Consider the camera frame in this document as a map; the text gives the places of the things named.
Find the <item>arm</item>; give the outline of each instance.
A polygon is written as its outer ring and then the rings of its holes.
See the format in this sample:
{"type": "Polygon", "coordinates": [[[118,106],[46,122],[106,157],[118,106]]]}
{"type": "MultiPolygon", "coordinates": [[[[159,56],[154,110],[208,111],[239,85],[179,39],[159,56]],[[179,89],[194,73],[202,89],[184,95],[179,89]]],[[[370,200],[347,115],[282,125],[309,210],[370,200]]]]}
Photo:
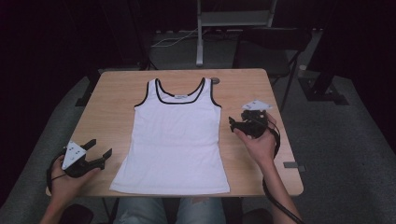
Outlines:
{"type": "MultiPolygon", "coordinates": [[[[276,120],[274,120],[274,118],[268,113],[267,116],[272,122],[269,123],[269,127],[274,128],[276,120]]],[[[246,136],[240,130],[234,129],[234,132],[242,140],[242,142],[244,142],[251,158],[259,165],[268,190],[271,192],[274,198],[288,210],[290,210],[295,216],[301,218],[296,206],[294,205],[294,202],[291,200],[291,197],[289,196],[282,180],[280,179],[279,173],[277,172],[274,163],[276,141],[272,134],[266,130],[259,138],[252,139],[246,136]]],[[[272,205],[272,210],[275,224],[294,223],[292,219],[285,215],[276,206],[272,205]]]]}
{"type": "Polygon", "coordinates": [[[52,196],[40,224],[59,223],[67,205],[78,195],[82,186],[100,171],[99,168],[96,168],[82,177],[70,177],[61,168],[63,158],[64,156],[61,156],[53,163],[51,173],[52,196]]]}

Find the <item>jeans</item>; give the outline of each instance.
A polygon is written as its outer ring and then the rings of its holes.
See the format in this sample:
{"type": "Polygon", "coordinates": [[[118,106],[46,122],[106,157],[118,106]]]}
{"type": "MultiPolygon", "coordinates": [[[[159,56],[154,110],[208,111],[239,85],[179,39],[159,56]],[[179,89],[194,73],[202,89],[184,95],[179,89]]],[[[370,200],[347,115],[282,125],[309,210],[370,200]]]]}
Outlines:
{"type": "MultiPolygon", "coordinates": [[[[167,224],[161,198],[120,198],[115,224],[167,224]]],[[[176,224],[225,224],[221,198],[181,198],[176,224]]]]}

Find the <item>tank top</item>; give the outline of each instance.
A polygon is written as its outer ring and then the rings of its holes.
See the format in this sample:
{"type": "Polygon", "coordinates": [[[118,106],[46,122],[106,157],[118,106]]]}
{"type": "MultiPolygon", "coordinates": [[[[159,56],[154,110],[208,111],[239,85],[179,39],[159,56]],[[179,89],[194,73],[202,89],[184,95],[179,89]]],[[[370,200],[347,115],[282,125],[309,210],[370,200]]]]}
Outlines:
{"type": "Polygon", "coordinates": [[[134,107],[129,153],[110,189],[137,194],[199,195],[229,192],[219,154],[221,106],[211,79],[202,78],[187,95],[148,83],[134,107]]]}

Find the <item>armhole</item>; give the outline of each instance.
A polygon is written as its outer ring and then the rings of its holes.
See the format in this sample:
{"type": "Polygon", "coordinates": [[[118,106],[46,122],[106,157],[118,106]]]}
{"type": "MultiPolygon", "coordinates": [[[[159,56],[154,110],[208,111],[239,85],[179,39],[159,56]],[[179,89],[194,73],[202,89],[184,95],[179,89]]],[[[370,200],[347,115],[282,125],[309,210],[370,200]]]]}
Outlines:
{"type": "Polygon", "coordinates": [[[145,103],[146,100],[147,100],[147,98],[148,98],[148,96],[149,96],[149,82],[148,82],[148,85],[147,85],[147,87],[146,87],[146,96],[145,96],[145,99],[143,99],[143,101],[142,101],[140,104],[135,105],[134,107],[138,107],[138,106],[142,105],[143,103],[145,103]]]}
{"type": "Polygon", "coordinates": [[[213,105],[216,105],[218,107],[221,108],[221,105],[219,105],[218,103],[216,103],[215,98],[213,98],[213,80],[210,79],[210,99],[212,100],[213,105]]]}

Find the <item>neckline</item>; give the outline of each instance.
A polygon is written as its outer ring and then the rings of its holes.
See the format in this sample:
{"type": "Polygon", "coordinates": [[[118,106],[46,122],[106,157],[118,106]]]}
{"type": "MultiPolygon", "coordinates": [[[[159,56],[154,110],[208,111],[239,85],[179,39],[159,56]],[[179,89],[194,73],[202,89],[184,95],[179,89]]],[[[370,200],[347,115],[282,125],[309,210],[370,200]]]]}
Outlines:
{"type": "Polygon", "coordinates": [[[167,95],[169,95],[169,96],[171,96],[171,97],[175,97],[175,95],[172,94],[172,93],[170,93],[170,92],[165,91],[165,90],[163,89],[163,86],[161,85],[161,81],[160,81],[158,78],[155,79],[155,92],[156,92],[157,98],[158,98],[158,100],[159,100],[161,103],[166,104],[166,105],[187,105],[187,104],[192,104],[192,103],[194,103],[194,102],[196,102],[196,101],[198,100],[198,98],[200,97],[202,91],[204,90],[204,87],[205,87],[205,78],[203,77],[203,78],[201,79],[201,82],[200,82],[200,84],[198,85],[198,87],[197,87],[194,91],[192,91],[191,93],[187,94],[188,96],[191,96],[191,95],[193,95],[193,94],[195,94],[196,92],[199,91],[198,94],[196,95],[196,97],[195,97],[193,100],[188,101],[188,102],[165,102],[165,101],[161,98],[161,96],[160,96],[160,94],[159,94],[159,88],[160,88],[160,90],[161,90],[163,93],[165,93],[165,94],[167,94],[167,95]]]}

